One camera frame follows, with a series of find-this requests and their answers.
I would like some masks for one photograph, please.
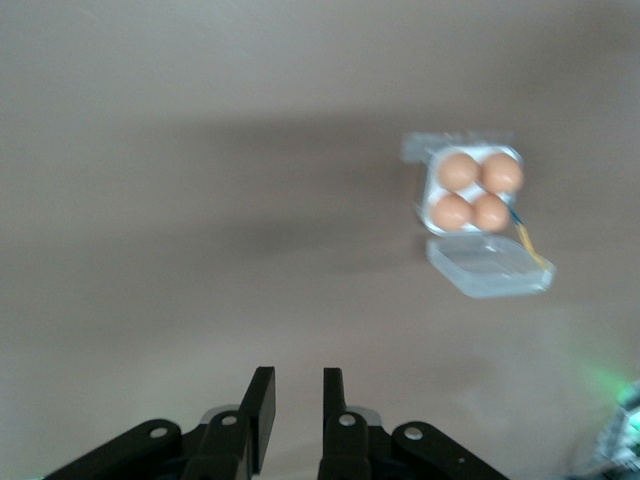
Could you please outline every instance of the floor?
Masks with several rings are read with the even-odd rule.
[[[639,375],[640,5],[97,0],[0,6],[0,477],[274,365],[260,478],[313,479],[323,367],[392,430],[512,479],[584,464]],[[410,131],[510,130],[550,291],[427,261]]]

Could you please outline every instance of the clear plastic egg carton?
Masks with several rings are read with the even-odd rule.
[[[438,178],[442,162],[454,153],[465,153],[482,168],[485,160],[497,153],[507,154],[520,168],[523,159],[511,146],[514,136],[508,132],[465,132],[454,134],[411,133],[402,144],[402,159],[425,164],[425,182],[416,210],[422,223],[439,238],[429,240],[427,256],[431,263],[463,293],[474,298],[532,295],[546,291],[555,275],[555,266],[510,238],[474,225],[475,217],[454,229],[441,228],[433,219],[434,206],[446,195],[458,195],[472,204],[485,195],[482,182],[452,192]],[[494,192],[508,212],[516,191]]]
[[[473,223],[467,222],[460,229],[456,231],[447,231],[436,225],[431,218],[431,209],[441,200],[445,195],[451,192],[444,188],[438,181],[438,170],[442,166],[443,161],[450,158],[457,153],[464,153],[473,158],[479,166],[482,166],[487,158],[490,158],[498,153],[504,153],[513,158],[518,164],[522,166],[522,157],[513,148],[507,145],[460,145],[455,147],[443,148],[433,154],[431,161],[428,163],[427,182],[423,192],[423,198],[421,205],[418,205],[418,215],[422,219],[425,226],[436,235],[460,235],[461,233],[480,233],[482,229],[476,227]],[[461,190],[454,191],[457,195],[462,197],[465,201],[472,204],[481,195],[487,193],[486,190],[478,182],[473,182],[470,186]],[[506,205],[511,205],[515,202],[517,192],[500,192],[496,193],[496,196],[500,198]]]

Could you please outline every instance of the egg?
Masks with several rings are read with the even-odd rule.
[[[431,221],[445,231],[459,230],[471,220],[471,205],[460,195],[449,193],[431,207]]]
[[[495,153],[482,163],[480,184],[487,192],[516,192],[522,187],[523,181],[520,164],[507,153]]]
[[[463,152],[446,157],[438,167],[438,182],[442,187],[455,192],[472,185],[480,172],[480,165]]]
[[[480,195],[473,202],[473,223],[480,230],[497,232],[509,223],[509,208],[500,197],[493,193]]]

